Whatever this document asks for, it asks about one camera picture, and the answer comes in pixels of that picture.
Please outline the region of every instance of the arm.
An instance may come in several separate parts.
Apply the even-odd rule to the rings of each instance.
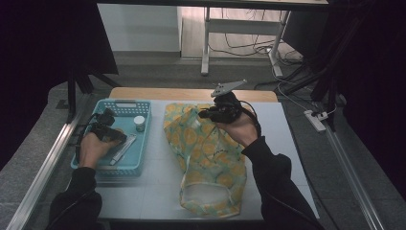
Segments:
[[[253,164],[254,178],[262,200],[261,213],[268,227],[320,229],[314,225],[318,222],[313,211],[290,179],[290,159],[285,155],[272,153],[265,143],[265,137],[257,136],[251,119],[246,114],[241,114],[241,117],[232,124],[217,124],[217,126],[226,130],[235,141],[245,147],[242,153]]]
[[[102,197],[95,192],[95,169],[99,159],[118,144],[102,142],[94,133],[83,138],[79,167],[72,172],[68,189],[54,198],[47,229],[91,229],[97,226]]]

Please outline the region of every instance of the light blue tray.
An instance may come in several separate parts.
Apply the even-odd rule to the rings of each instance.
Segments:
[[[127,177],[141,175],[144,152],[147,146],[147,137],[149,134],[151,120],[151,103],[150,101],[135,101],[135,100],[110,100],[104,99],[98,101],[93,113],[103,114],[106,108],[113,110],[116,113],[115,122],[112,128],[120,128],[125,135],[134,133],[137,139],[132,143],[124,156],[114,166],[110,166],[110,161],[115,152],[120,147],[111,149],[105,157],[103,157],[96,168],[97,177]],[[143,132],[138,132],[135,128],[134,118],[136,116],[144,116],[146,118],[146,128]],[[78,162],[74,155],[71,161],[71,167],[76,169]]]

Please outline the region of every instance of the hand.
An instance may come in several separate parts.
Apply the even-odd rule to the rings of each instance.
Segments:
[[[231,124],[216,123],[218,128],[224,129],[233,140],[242,144],[244,147],[251,145],[258,139],[257,130],[251,118],[242,113],[238,119]]]
[[[100,158],[104,157],[108,150],[120,144],[120,141],[105,143],[96,136],[95,133],[87,133],[80,143],[79,167],[96,169]]]

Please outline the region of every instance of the black sleeve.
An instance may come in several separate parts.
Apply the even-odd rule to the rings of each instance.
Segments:
[[[262,201],[261,213],[269,229],[323,229],[290,179],[292,165],[289,157],[274,155],[263,136],[242,153],[253,164]]]
[[[72,172],[68,189],[51,203],[47,229],[99,229],[96,223],[102,197],[95,192],[96,172],[78,168]]]

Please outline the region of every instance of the right hand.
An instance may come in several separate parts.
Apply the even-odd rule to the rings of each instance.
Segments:
[[[218,128],[224,129],[233,140],[242,144],[244,147],[251,145],[258,139],[257,130],[251,118],[242,113],[238,119],[231,124],[216,123]]]

